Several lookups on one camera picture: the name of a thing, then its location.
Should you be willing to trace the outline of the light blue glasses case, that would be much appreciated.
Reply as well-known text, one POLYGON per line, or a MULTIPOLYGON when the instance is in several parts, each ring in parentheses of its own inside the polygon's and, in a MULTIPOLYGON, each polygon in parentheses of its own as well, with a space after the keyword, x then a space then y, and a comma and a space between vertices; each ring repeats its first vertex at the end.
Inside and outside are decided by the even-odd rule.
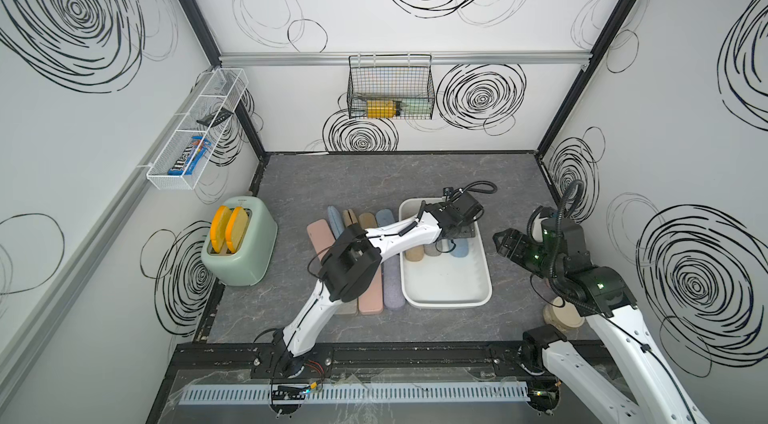
POLYGON ((390 209, 382 209, 376 212, 375 218, 377 225, 385 234, 392 234, 391 226, 396 223, 394 214, 390 209))

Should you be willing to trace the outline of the orange toast slice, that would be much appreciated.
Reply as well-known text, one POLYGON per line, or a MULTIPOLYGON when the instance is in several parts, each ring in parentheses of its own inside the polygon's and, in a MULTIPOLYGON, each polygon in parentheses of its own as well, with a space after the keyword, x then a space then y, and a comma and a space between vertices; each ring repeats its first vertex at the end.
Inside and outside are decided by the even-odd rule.
POLYGON ((242 207, 234 208, 226 230, 226 247, 229 253, 234 254, 240 249, 248 224, 247 211, 242 207))
POLYGON ((232 210, 226 206, 220 206, 211 222, 210 226, 210 244, 215 254, 221 253, 226 247, 226 230, 232 210))

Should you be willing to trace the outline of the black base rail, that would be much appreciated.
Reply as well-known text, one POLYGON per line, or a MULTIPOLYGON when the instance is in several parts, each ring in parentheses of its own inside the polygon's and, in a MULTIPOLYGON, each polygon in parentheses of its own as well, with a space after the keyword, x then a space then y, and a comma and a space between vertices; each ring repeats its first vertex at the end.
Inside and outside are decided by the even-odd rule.
POLYGON ((543 358, 525 341, 320 343, 305 356, 285 357, 269 343, 178 346, 166 374, 180 371, 243 371, 277 382, 343 372, 395 368, 476 368, 499 377, 542 371, 543 358))

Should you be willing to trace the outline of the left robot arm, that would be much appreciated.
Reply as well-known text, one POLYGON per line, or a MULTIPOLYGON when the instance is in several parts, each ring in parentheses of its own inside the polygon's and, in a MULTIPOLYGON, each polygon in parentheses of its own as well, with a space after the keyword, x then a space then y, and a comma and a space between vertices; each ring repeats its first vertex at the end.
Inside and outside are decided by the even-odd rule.
POLYGON ((275 332, 270 375, 290 378, 300 373, 304 356, 337 308, 360 297, 381 264, 420 245, 455 238, 477 222, 483 206, 466 190, 436 203, 420 204, 416 215, 394 224, 364 229, 355 224, 324 250, 316 285, 298 315, 275 332))

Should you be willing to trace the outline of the white plastic storage box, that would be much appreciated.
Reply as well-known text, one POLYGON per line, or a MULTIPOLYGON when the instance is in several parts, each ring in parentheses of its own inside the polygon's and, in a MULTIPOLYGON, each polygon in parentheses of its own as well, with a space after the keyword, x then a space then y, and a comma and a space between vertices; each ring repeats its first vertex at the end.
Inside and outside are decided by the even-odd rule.
POLYGON ((458 259, 449 254, 450 242, 440 242, 439 257, 424 256, 408 262, 400 255, 402 292, 406 301, 420 309, 464 309, 485 305, 492 296, 492 283, 479 225, 469 241, 469 255, 458 259))

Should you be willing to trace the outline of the pink glasses case lower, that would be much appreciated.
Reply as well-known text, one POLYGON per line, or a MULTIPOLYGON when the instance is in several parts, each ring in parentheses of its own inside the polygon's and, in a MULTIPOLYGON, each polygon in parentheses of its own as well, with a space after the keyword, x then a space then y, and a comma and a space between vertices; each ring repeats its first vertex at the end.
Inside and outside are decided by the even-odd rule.
POLYGON ((377 315, 383 309, 383 278, 378 269, 368 289, 358 298, 358 312, 361 315, 377 315))

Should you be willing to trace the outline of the olive upright glasses case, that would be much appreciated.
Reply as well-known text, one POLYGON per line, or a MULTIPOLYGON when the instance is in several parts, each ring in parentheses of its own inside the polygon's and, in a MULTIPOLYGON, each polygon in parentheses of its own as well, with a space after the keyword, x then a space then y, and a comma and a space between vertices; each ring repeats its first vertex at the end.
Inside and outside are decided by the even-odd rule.
POLYGON ((342 213, 342 219, 345 227, 358 223, 358 217, 352 209, 345 209, 342 213))

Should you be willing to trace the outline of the lavender glasses case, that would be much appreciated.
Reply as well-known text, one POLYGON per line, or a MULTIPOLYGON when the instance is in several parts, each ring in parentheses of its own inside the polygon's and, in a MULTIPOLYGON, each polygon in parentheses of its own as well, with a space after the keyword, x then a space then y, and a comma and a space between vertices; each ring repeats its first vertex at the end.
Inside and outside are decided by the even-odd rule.
POLYGON ((402 292, 400 258, 398 255, 382 264, 383 303, 389 310, 399 310, 405 305, 402 292))

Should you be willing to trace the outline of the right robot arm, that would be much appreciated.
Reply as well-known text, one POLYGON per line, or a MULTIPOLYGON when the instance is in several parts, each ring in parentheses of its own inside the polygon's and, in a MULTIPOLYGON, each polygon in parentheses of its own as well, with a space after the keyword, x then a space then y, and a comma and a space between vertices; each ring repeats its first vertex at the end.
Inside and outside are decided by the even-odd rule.
POLYGON ((564 212, 536 210, 528 228, 494 234, 496 251, 545 280, 600 338, 631 393, 624 395, 553 325, 527 331, 519 362, 530 375, 564 383, 602 423, 704 423, 702 410, 670 369, 636 299, 610 267, 593 263, 579 224, 564 212))

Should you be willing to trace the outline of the orange toast slice left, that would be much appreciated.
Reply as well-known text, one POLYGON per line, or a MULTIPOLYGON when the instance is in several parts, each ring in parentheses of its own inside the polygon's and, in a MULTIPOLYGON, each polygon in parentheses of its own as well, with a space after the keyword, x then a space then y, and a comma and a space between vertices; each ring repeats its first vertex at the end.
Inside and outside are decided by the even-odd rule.
POLYGON ((232 210, 226 206, 220 206, 211 222, 210 226, 210 244, 215 254, 221 253, 226 247, 226 230, 232 210))

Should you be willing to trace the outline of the blue snack packet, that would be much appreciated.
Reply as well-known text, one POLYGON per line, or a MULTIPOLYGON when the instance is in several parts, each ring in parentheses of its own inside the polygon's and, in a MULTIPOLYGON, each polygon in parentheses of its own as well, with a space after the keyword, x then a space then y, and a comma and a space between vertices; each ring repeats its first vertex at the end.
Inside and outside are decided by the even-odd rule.
POLYGON ((186 176, 194 173, 197 163, 210 149, 210 141, 201 136, 191 137, 178 159, 168 169, 169 176, 186 176))

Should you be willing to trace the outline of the pink glasses case upper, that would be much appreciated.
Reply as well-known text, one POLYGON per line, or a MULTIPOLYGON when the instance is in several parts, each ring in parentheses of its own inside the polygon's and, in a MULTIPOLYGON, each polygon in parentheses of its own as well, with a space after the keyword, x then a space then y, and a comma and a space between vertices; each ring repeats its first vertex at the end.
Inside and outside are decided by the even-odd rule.
POLYGON ((309 224, 307 233, 318 259, 321 260, 335 242, 328 222, 325 219, 320 219, 309 224))

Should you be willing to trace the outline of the orange toast slice right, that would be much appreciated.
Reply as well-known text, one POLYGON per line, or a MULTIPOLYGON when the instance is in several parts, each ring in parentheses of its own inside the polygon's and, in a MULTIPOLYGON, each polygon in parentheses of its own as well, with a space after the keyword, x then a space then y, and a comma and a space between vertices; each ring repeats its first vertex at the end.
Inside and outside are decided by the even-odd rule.
POLYGON ((229 253, 234 254, 240 249, 248 224, 247 211, 242 207, 234 208, 226 230, 226 247, 229 253))

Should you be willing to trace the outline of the green item in basket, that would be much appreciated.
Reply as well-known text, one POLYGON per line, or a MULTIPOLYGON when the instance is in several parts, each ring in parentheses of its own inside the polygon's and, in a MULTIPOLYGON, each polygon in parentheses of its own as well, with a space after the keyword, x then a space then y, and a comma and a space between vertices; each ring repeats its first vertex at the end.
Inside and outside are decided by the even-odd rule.
POLYGON ((399 102, 399 116, 406 120, 428 120, 432 118, 433 102, 429 98, 410 98, 399 102))

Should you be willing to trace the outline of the pink glasses case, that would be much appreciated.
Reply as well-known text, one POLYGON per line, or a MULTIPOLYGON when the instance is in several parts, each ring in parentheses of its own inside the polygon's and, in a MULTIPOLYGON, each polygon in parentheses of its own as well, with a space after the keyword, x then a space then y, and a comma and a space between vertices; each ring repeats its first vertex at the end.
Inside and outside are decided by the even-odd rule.
POLYGON ((368 289, 358 298, 358 312, 361 315, 377 315, 383 309, 383 278, 378 269, 368 289))
POLYGON ((335 242, 328 222, 325 219, 320 219, 309 224, 307 233, 318 259, 321 260, 335 242))

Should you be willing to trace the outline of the black remote on shelf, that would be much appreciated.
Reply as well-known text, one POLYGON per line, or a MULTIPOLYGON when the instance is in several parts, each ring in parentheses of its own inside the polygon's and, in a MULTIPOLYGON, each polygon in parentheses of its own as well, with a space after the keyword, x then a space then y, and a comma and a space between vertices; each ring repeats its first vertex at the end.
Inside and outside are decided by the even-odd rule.
POLYGON ((206 115, 205 117, 201 119, 197 119, 196 123, 203 128, 216 128, 220 126, 221 124, 226 123, 231 117, 233 116, 233 113, 227 109, 221 109, 216 112, 212 112, 209 115, 206 115))

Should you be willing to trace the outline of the yellow item in basket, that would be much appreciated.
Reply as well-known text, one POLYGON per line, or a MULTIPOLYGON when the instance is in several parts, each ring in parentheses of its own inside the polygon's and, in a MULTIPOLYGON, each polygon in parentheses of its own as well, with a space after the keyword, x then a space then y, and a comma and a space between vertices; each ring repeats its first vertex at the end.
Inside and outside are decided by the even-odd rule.
POLYGON ((396 101, 374 100, 366 102, 366 117, 369 119, 391 119, 398 115, 399 104, 396 101))

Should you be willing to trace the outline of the tan fabric glasses case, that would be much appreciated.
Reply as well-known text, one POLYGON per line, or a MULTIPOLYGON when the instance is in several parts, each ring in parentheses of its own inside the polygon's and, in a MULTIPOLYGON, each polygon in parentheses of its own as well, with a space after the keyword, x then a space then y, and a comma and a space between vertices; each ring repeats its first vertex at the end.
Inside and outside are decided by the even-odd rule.
POLYGON ((420 262, 424 259, 424 256, 425 256, 424 246, 419 245, 411 249, 408 249, 404 253, 404 255, 405 255, 405 259, 408 262, 420 262))

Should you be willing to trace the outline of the beige round lid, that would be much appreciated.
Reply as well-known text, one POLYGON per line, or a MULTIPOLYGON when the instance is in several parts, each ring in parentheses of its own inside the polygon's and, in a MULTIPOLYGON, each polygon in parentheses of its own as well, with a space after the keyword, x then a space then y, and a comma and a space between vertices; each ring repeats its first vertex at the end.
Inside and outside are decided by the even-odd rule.
POLYGON ((562 332, 577 330, 585 324, 576 307, 557 297, 543 309, 543 319, 546 324, 553 325, 562 332))

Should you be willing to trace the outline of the beige grey glasses case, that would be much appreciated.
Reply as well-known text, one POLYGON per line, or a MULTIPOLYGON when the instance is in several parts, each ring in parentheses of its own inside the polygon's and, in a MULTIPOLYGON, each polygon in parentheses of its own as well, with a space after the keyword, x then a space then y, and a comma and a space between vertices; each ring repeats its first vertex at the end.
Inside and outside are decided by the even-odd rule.
POLYGON ((336 314, 341 316, 355 316, 358 314, 358 300, 341 302, 336 309, 336 314))

